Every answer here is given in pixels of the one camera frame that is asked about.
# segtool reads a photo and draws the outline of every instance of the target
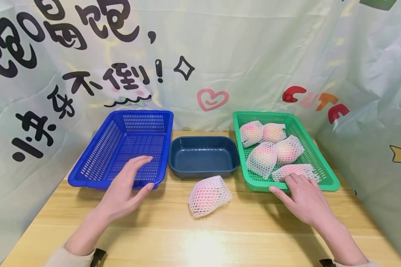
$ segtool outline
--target sleeve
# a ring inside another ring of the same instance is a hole
[[[336,267],[380,267],[380,264],[378,264],[377,262],[374,261],[369,261],[366,264],[360,264],[360,265],[356,265],[356,266],[346,266],[346,265],[342,265],[339,264],[338,262],[335,262]]]
[[[60,247],[48,259],[45,267],[90,267],[93,257],[94,251],[87,256],[77,256]]]

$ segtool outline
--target wooden table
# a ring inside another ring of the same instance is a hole
[[[173,132],[224,135],[228,132]],[[367,257],[383,267],[401,266],[401,258],[364,211],[360,201],[333,168],[341,182],[337,192],[325,193],[336,216],[349,228]],[[108,256],[104,267],[128,266],[320,266],[332,258],[321,237],[296,219],[272,194],[248,191],[240,168],[225,179],[231,202],[213,214],[194,220],[188,209],[196,180],[180,180],[167,171],[164,182],[128,217],[114,222],[98,247]],[[65,179],[6,258],[3,267],[43,266],[64,244],[103,192],[73,188]]]

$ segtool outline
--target dark blue tray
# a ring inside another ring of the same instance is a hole
[[[186,136],[172,141],[169,166],[179,178],[226,178],[239,166],[233,140],[225,136]]]

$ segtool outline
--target plastic basket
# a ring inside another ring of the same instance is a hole
[[[235,125],[239,158],[241,160],[242,174],[249,190],[268,192],[270,186],[275,186],[279,189],[288,191],[286,183],[274,182],[272,176],[265,180],[260,177],[260,175],[248,170],[246,160],[248,155],[258,144],[244,148],[242,146],[239,129],[241,126],[251,121],[260,121],[262,124],[284,123],[287,136],[294,135],[299,138],[305,149],[305,152],[293,164],[311,164],[315,169],[315,172],[321,177],[319,187],[322,191],[337,191],[340,188],[338,178],[296,116],[288,113],[275,112],[235,112],[233,115],[233,122]],[[276,171],[280,167],[280,165],[275,166],[273,171]]]
[[[172,123],[173,114],[169,111],[110,113],[69,174],[68,183],[107,189],[128,160],[148,155],[153,159],[139,169],[133,189],[141,189],[147,183],[158,188],[165,177]]]

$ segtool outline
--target hand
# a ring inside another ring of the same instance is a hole
[[[299,220],[315,229],[324,222],[337,220],[315,180],[296,174],[290,174],[283,180],[292,198],[276,187],[269,189]]]
[[[146,163],[149,163],[152,157],[141,156],[130,159],[122,171],[111,182],[107,192],[105,192],[96,212],[108,220],[113,221],[135,211],[142,200],[147,197],[153,189],[154,184],[145,185],[136,195],[132,194],[137,171]]]

